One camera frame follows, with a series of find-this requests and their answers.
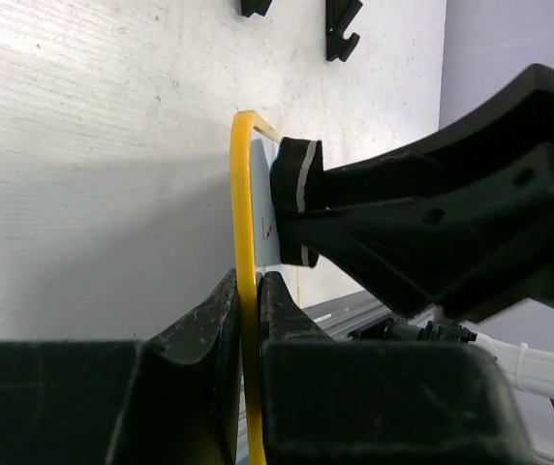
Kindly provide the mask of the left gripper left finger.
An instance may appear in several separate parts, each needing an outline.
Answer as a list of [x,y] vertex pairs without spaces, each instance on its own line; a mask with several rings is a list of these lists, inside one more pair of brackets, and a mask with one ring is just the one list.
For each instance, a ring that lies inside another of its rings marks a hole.
[[229,272],[146,341],[0,341],[0,464],[232,464],[240,316]]

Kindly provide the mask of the black bone-shaped eraser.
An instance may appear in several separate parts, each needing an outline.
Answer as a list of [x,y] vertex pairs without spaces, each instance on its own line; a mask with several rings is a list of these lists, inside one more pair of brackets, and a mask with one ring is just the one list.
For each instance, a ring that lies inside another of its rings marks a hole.
[[320,206],[323,144],[320,140],[282,138],[270,169],[270,192],[282,264],[314,267],[319,254],[291,239],[286,223]]

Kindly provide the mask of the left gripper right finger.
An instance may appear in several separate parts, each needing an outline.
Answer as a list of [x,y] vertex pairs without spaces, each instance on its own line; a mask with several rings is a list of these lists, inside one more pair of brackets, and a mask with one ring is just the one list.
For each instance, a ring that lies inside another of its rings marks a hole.
[[487,352],[445,342],[338,342],[278,272],[260,286],[262,440],[270,464],[531,464]]

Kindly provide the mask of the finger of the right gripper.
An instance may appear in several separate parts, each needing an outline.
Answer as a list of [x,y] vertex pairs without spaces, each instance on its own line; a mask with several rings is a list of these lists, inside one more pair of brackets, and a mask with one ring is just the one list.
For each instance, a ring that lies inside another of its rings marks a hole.
[[287,233],[396,314],[439,305],[453,320],[477,323],[538,301],[554,244],[551,146],[414,208],[310,212],[289,220]]
[[406,210],[507,168],[554,142],[554,69],[532,64],[487,102],[384,155],[327,170],[314,208]]

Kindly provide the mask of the yellow framed whiteboard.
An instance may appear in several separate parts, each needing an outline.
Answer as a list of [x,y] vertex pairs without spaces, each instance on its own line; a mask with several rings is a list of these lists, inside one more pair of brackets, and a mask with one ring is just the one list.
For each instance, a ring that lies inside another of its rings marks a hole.
[[279,264],[268,171],[281,134],[254,110],[235,114],[231,125],[230,178],[237,290],[241,303],[241,349],[251,464],[266,462],[262,443],[259,284],[268,270],[282,273],[296,303],[300,271]]

